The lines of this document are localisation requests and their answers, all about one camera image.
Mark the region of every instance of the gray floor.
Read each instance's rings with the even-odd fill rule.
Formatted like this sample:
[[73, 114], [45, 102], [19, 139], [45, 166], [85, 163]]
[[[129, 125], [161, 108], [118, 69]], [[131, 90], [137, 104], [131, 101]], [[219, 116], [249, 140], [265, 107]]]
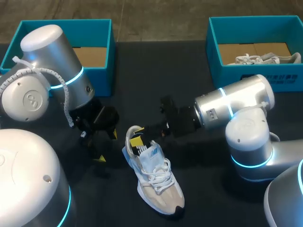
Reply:
[[249, 15], [303, 19], [303, 0], [0, 0], [0, 43], [21, 20], [111, 18], [118, 41], [166, 41], [205, 39], [209, 17]]

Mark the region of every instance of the sneaker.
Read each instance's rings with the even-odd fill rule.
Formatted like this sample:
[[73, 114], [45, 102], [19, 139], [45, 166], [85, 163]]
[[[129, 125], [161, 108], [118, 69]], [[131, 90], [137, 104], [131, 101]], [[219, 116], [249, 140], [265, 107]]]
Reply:
[[267, 59], [277, 57], [279, 59], [278, 64], [300, 64], [301, 63], [301, 54], [300, 53], [294, 53], [292, 56], [289, 57], [281, 57], [277, 56], [274, 53], [268, 53], [263, 56], [261, 56], [261, 59], [263, 61], [266, 61]]
[[177, 215], [184, 208], [184, 196], [170, 168], [170, 161], [164, 157], [159, 144], [133, 147], [134, 133], [142, 129], [132, 126], [126, 133], [125, 147], [122, 149], [128, 164], [138, 177], [138, 193], [153, 209], [165, 215]]
[[235, 63], [229, 65], [251, 65], [251, 64], [289, 64], [289, 63], [301, 63], [300, 53], [295, 53], [289, 57], [277, 56], [274, 53], [268, 53], [263, 56], [245, 56], [236, 57]]

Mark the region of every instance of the blue led ring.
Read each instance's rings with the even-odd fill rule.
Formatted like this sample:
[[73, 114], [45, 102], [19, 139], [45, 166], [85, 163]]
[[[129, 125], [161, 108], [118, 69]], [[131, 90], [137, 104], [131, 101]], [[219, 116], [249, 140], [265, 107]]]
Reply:
[[[73, 79], [71, 79], [71, 80], [65, 82], [66, 85], [68, 85], [68, 84], [74, 82], [76, 79], [78, 79], [78, 78], [82, 75], [83, 71], [84, 71], [84, 68], [82, 67], [81, 71], [80, 71]], [[57, 89], [57, 88], [61, 88], [61, 87], [63, 87], [62, 84], [57, 85], [57, 86], [52, 86], [51, 89]]]
[[65, 215], [63, 216], [62, 220], [60, 221], [60, 223], [59, 223], [59, 225], [58, 225], [57, 227], [60, 227], [60, 226], [63, 224], [63, 222], [64, 222], [65, 219], [66, 219], [67, 213], [68, 213], [68, 211], [69, 211], [69, 209], [70, 209], [70, 206], [71, 206], [71, 188], [70, 188], [70, 186], [68, 186], [68, 187], [69, 187], [69, 190], [70, 190], [70, 200], [68, 201], [68, 206], [67, 206]]
[[302, 178], [301, 178], [301, 168], [302, 168], [302, 162], [303, 159], [301, 160], [299, 167], [298, 167], [298, 181], [299, 181], [299, 186], [301, 189], [301, 193], [303, 194], [303, 183], [302, 183]]
[[271, 154], [270, 154], [269, 158], [268, 158], [265, 162], [263, 162], [263, 163], [261, 163], [261, 164], [259, 164], [259, 165], [255, 165], [255, 166], [246, 166], [246, 165], [242, 165], [241, 163], [237, 162], [237, 161], [233, 158], [233, 156], [231, 155], [232, 160], [233, 160], [237, 165], [239, 165], [239, 166], [241, 166], [241, 167], [244, 167], [244, 168], [258, 168], [258, 167], [260, 167], [260, 166], [263, 166], [263, 165], [265, 165], [267, 162], [270, 161], [270, 159], [271, 159], [272, 156], [273, 156], [273, 151], [271, 151]]
[[230, 113], [231, 118], [232, 118], [232, 117], [233, 117], [233, 112], [232, 112], [231, 103], [229, 102], [229, 100], [228, 100], [228, 98], [227, 98], [227, 96], [226, 96], [226, 93], [225, 93], [225, 91], [223, 90], [223, 88], [219, 88], [219, 90], [221, 91], [222, 96], [223, 96], [223, 98], [224, 98], [225, 101], [226, 101], [227, 108], [228, 108], [229, 113]]

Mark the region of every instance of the white shoelace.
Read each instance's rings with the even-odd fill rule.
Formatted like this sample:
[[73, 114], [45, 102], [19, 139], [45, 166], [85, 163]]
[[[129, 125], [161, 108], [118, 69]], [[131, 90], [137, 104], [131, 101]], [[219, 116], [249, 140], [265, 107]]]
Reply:
[[143, 170], [141, 172], [149, 177], [149, 182], [157, 193], [161, 193], [164, 189], [169, 188], [174, 184], [172, 172], [170, 168], [170, 161], [165, 158], [162, 166], [156, 166], [152, 173], [147, 173]]
[[251, 64], [261, 64], [262, 62], [263, 60], [261, 59], [260, 56], [257, 55], [249, 56], [248, 53], [245, 54], [245, 56], [236, 57], [236, 64], [251, 65]]

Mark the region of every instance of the teal bin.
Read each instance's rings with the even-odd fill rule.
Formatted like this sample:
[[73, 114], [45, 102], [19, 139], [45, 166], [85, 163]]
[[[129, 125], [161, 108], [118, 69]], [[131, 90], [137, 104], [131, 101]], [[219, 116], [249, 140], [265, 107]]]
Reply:
[[303, 59], [303, 23], [298, 16], [210, 17], [206, 54], [214, 86], [262, 74], [275, 92], [303, 91], [303, 64], [223, 65], [219, 44], [286, 43]]
[[0, 65], [0, 72], [5, 74], [15, 63], [12, 58], [23, 56], [20, 42], [31, 31], [55, 24], [62, 28], [72, 47], [106, 47], [104, 67], [84, 67], [95, 89], [96, 96], [111, 96], [115, 63], [115, 40], [110, 19], [87, 20], [23, 20], [9, 45]]

